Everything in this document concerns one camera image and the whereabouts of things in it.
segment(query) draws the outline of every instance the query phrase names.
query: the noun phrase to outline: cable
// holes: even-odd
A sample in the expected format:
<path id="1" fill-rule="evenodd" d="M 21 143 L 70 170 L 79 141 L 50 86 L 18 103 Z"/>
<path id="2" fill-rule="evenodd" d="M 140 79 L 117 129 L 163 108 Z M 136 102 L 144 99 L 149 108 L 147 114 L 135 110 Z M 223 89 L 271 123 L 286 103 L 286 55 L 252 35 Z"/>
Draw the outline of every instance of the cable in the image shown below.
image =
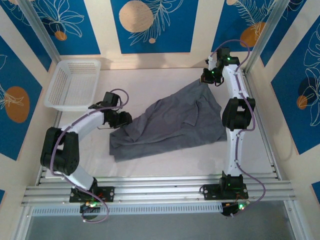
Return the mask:
<path id="1" fill-rule="evenodd" d="M 80 121 L 82 121 L 83 119 L 85 119 L 86 117 L 89 117 L 90 115 L 96 113 L 96 112 L 100 112 L 100 111 L 103 111 L 103 110 L 111 110 L 111 109 L 117 109 L 117 108 L 123 108 L 125 105 L 127 105 L 127 103 L 129 102 L 129 94 L 123 90 L 123 89 L 120 89 L 120 88 L 116 88 L 116 89 L 113 89 L 111 91 L 112 92 L 115 92 L 115 91 L 122 91 L 126 94 L 126 101 L 125 103 L 119 105 L 119 106 L 108 106 L 108 107 L 102 107 L 102 108 L 99 108 L 99 109 L 95 109 L 89 113 L 87 113 L 86 115 L 83 115 L 81 116 L 80 118 L 78 118 L 77 120 L 75 120 L 70 126 L 68 126 L 61 134 L 60 136 L 58 137 L 55 145 L 54 145 L 54 148 L 53 148 L 53 151 L 52 151 L 52 155 L 51 155 L 51 160 L 50 160 L 50 172 L 53 176 L 62 176 L 63 179 L 65 179 L 68 183 L 70 183 L 72 185 L 72 187 L 74 188 L 77 188 L 79 191 L 83 192 L 83 193 L 86 193 L 90 196 L 92 196 L 93 198 L 97 199 L 99 202 L 101 202 L 103 204 L 103 206 L 106 208 L 106 216 L 101 219 L 101 220 L 97 220 L 97 221 L 92 221 L 92 220 L 88 220 L 88 219 L 85 219 L 85 216 L 84 216 L 84 213 L 82 213 L 81 217 L 83 219 L 84 222 L 86 223 L 90 223 L 90 224 L 97 224 L 97 223 L 101 223 L 103 221 L 105 221 L 108 216 L 109 216 L 109 208 L 107 206 L 107 204 L 100 198 L 98 197 L 97 195 L 95 195 L 94 193 L 76 185 L 75 183 L 73 183 L 72 181 L 70 181 L 68 178 L 66 178 L 64 175 L 62 174 L 57 174 L 54 172 L 54 162 L 55 162 L 55 156 L 56 156 L 56 152 L 57 152 L 57 149 L 58 149 L 58 146 L 59 146 L 59 143 L 61 142 L 61 139 L 64 137 L 64 135 L 67 133 L 67 131 L 69 131 L 70 129 L 73 128 L 73 126 L 75 126 L 77 123 L 79 123 Z"/>
<path id="2" fill-rule="evenodd" d="M 244 64 L 247 59 L 249 58 L 250 56 L 250 48 L 248 46 L 248 44 L 245 42 L 245 41 L 242 41 L 242 40 L 239 40 L 239 39 L 231 39 L 231 40 L 227 40 L 225 42 L 223 42 L 222 44 L 220 44 L 220 46 L 218 46 L 213 52 L 212 54 L 210 55 L 210 57 L 212 57 L 219 48 L 221 48 L 223 45 L 227 44 L 227 43 L 230 43 L 230 42 L 239 42 L 239 43 L 242 43 L 246 46 L 246 49 L 247 49 L 247 52 L 248 54 L 246 55 L 245 59 L 239 64 L 239 66 L 235 69 L 234 71 L 234 75 L 235 75 L 235 79 L 236 79 L 236 83 L 238 85 L 238 89 L 239 89 L 239 95 L 243 98 L 243 100 L 245 101 L 245 104 L 248 106 L 249 108 L 249 111 L 250 111 L 250 114 L 251 114 L 251 118 L 252 118 L 252 128 L 251 129 L 242 129 L 239 131 L 239 133 L 237 134 L 237 137 L 236 137 L 236 142 L 235 142 L 235 164 L 236 166 L 239 168 L 239 170 L 247 175 L 249 178 L 255 180 L 256 182 L 258 182 L 262 188 L 263 188 L 263 193 L 261 195 L 261 197 L 259 197 L 259 199 L 255 202 L 253 202 L 252 204 L 248 205 L 248 206 L 252 206 L 254 204 L 257 204 L 258 202 L 260 202 L 266 195 L 266 186 L 257 178 L 255 178 L 254 176 L 250 175 L 249 173 L 245 172 L 239 165 L 238 163 L 238 148 L 239 148 L 239 139 L 240 139 L 240 134 L 243 133 L 243 132 L 252 132 L 256 129 L 256 118 L 255 118 L 255 115 L 254 115 L 254 111 L 252 110 L 251 106 L 250 106 L 250 103 L 248 102 L 248 100 L 246 99 L 246 97 L 244 96 L 244 94 L 242 93 L 242 89 L 241 89 L 241 85 L 240 85 L 240 81 L 239 81 L 239 78 L 238 78 L 238 70 L 239 68 L 241 67 L 242 64 Z M 236 214 L 234 214 L 233 216 L 236 216 L 240 213 L 242 213 L 243 211 L 238 211 Z"/>

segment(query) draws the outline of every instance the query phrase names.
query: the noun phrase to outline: white plastic basket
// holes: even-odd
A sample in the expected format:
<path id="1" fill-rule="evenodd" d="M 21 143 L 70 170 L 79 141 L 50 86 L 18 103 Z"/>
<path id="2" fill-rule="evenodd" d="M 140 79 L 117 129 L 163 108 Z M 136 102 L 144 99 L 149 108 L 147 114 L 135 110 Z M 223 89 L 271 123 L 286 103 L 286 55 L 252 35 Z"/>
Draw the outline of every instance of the white plastic basket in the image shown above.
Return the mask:
<path id="1" fill-rule="evenodd" d="M 101 63 L 94 59 L 60 61 L 53 73 L 44 105 L 59 111 L 85 112 L 94 101 Z"/>

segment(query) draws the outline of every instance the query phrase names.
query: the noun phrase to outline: gray towel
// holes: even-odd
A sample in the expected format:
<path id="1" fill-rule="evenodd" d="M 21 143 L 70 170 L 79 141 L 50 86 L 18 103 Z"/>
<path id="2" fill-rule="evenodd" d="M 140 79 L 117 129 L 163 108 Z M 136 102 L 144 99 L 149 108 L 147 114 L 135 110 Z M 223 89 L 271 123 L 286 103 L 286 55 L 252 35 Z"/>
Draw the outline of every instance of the gray towel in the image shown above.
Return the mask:
<path id="1" fill-rule="evenodd" d="M 109 153 L 119 162 L 226 141 L 220 111 L 208 85 L 196 80 L 110 133 Z"/>

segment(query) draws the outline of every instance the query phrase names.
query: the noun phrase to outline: purple cable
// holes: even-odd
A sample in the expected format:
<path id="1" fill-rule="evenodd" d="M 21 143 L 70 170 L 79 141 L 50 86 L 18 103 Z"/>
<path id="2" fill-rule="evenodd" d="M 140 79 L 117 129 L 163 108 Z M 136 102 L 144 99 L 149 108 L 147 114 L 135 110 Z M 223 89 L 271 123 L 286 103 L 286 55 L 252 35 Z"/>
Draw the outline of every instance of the purple cable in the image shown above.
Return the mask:
<path id="1" fill-rule="evenodd" d="M 250 48 L 249 48 L 248 44 L 247 44 L 246 42 L 242 41 L 242 40 L 239 40 L 239 39 L 231 39 L 231 40 L 227 40 L 227 41 L 223 42 L 222 44 L 220 44 L 220 46 L 218 46 L 218 47 L 214 50 L 214 52 L 210 55 L 210 57 L 212 57 L 219 48 L 221 48 L 223 45 L 225 45 L 225 44 L 227 44 L 227 43 L 230 43 L 230 42 L 240 42 L 240 43 L 243 43 L 243 44 L 246 46 L 247 51 L 248 51 L 248 54 L 247 54 L 247 56 L 245 57 L 245 59 L 244 59 L 244 60 L 239 64 L 239 66 L 235 69 L 235 79 L 236 79 L 236 83 L 237 83 L 237 85 L 238 85 L 239 92 L 241 91 L 240 96 L 243 98 L 243 100 L 245 101 L 245 104 L 246 104 L 246 105 L 248 106 L 248 108 L 249 108 L 249 111 L 250 111 L 250 114 L 251 114 L 251 117 L 252 117 L 252 128 L 251 128 L 251 129 L 242 129 L 242 130 L 240 130 L 239 133 L 238 133 L 238 135 L 240 135 L 240 134 L 243 133 L 243 132 L 252 132 L 253 130 L 256 129 L 256 118 L 255 118 L 255 115 L 254 115 L 254 111 L 252 110 L 252 108 L 251 108 L 248 100 L 246 99 L 246 97 L 245 97 L 244 94 L 242 93 L 240 81 L 239 81 L 238 74 L 237 74 L 237 72 L 238 72 L 239 68 L 241 67 L 241 65 L 244 64 L 245 61 L 249 58 Z M 251 178 L 251 179 L 255 180 L 256 182 L 258 182 L 258 183 L 262 186 L 262 188 L 263 188 L 263 193 L 262 193 L 261 197 L 259 197 L 259 199 L 258 199 L 257 201 L 255 201 L 254 203 L 252 203 L 252 204 L 249 205 L 249 206 L 253 206 L 254 204 L 257 204 L 258 202 L 260 202 L 260 201 L 265 197 L 267 190 L 266 190 L 265 185 L 264 185 L 259 179 L 257 179 L 256 177 L 250 175 L 249 173 L 245 172 L 245 171 L 240 167 L 240 165 L 238 164 L 239 139 L 240 139 L 240 137 L 237 136 L 237 137 L 236 137 L 236 142 L 235 142 L 235 160 L 234 160 L 234 161 L 235 161 L 235 164 L 236 164 L 236 166 L 239 168 L 239 170 L 240 170 L 243 174 L 247 175 L 249 178 Z M 243 212 L 243 211 L 238 211 L 236 214 L 234 214 L 234 216 L 236 216 L 236 215 L 238 215 L 238 214 L 240 214 L 240 213 L 242 213 L 242 212 Z"/>
<path id="2" fill-rule="evenodd" d="M 51 160 L 50 160 L 50 172 L 53 176 L 62 176 L 68 183 L 70 183 L 71 185 L 73 185 L 75 188 L 77 188 L 79 191 L 83 192 L 83 193 L 86 193 L 86 194 L 89 194 L 90 196 L 92 196 L 93 198 L 97 199 L 99 202 L 101 202 L 105 208 L 106 208 L 106 216 L 101 219 L 101 220 L 97 220 L 97 221 L 92 221 L 92 220 L 87 220 L 85 219 L 85 212 L 82 213 L 81 217 L 83 219 L 84 222 L 87 222 L 87 223 L 90 223 L 90 224 L 97 224 L 97 223 L 101 223 L 103 221 L 105 221 L 108 216 L 109 216 L 109 208 L 107 206 L 107 204 L 101 199 L 99 198 L 97 195 L 93 194 L 92 192 L 80 187 L 80 186 L 77 186 L 76 184 L 74 184 L 72 181 L 70 181 L 68 178 L 66 178 L 64 175 L 62 174 L 56 174 L 54 172 L 54 162 L 55 162 L 55 156 L 56 156 L 56 152 L 57 152 L 57 149 L 58 149 L 58 146 L 59 146 L 59 143 L 61 142 L 61 139 L 64 137 L 64 135 L 66 134 L 66 132 L 68 130 L 70 130 L 74 125 L 76 125 L 77 123 L 79 123 L 80 121 L 82 121 L 83 119 L 85 119 L 86 117 L 90 116 L 91 114 L 94 114 L 96 112 L 100 112 L 100 111 L 103 111 L 103 110 L 110 110 L 110 109 L 117 109 L 117 108 L 123 108 L 125 105 L 127 105 L 127 103 L 129 102 L 129 94 L 123 90 L 123 89 L 120 89 L 120 88 L 117 88 L 117 89 L 113 89 L 111 91 L 114 92 L 114 91 L 122 91 L 126 94 L 126 101 L 125 103 L 121 103 L 121 105 L 119 106 L 108 106 L 108 107 L 102 107 L 102 108 L 99 108 L 99 109 L 96 109 L 96 110 L 93 110 L 91 112 L 89 112 L 88 114 L 86 115 L 83 115 L 81 116 L 80 118 L 78 118 L 77 120 L 75 120 L 70 126 L 68 126 L 62 133 L 61 135 L 58 137 L 55 145 L 54 145 L 54 148 L 53 148 L 53 151 L 52 151 L 52 155 L 51 155 Z"/>

